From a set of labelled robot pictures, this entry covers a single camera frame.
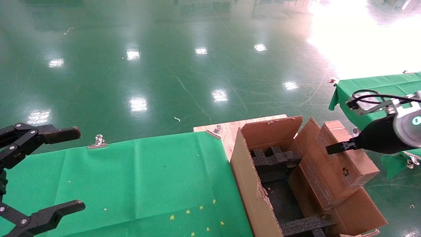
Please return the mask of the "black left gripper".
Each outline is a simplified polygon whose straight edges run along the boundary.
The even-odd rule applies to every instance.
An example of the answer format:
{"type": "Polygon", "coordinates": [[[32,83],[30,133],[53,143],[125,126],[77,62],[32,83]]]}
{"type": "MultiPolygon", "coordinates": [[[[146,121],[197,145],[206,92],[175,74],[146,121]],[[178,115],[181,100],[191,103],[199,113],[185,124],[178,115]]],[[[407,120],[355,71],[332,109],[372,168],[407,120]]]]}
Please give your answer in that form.
{"type": "MultiPolygon", "coordinates": [[[[12,169],[27,155],[33,153],[43,144],[58,144],[77,140],[81,132],[77,127],[57,129],[51,124],[31,126],[17,123],[0,131],[0,195],[6,194],[8,184],[4,169],[12,169]]],[[[83,211],[86,208],[80,200],[68,201],[59,205],[41,209],[30,216],[1,202],[0,215],[15,224],[5,237],[34,237],[38,234],[57,228],[61,219],[70,214],[83,211]]]]}

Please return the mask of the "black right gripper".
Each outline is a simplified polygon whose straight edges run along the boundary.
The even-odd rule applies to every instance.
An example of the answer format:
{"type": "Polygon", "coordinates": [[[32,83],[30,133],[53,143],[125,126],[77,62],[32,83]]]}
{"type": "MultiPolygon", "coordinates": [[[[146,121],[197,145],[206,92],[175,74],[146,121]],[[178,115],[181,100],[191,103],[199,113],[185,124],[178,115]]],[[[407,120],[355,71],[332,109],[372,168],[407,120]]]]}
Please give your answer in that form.
{"type": "Polygon", "coordinates": [[[373,120],[354,140],[339,142],[325,147],[327,153],[337,154],[348,150],[365,149],[383,154],[394,154],[403,151],[403,143],[397,137],[393,122],[395,116],[373,120]]]}

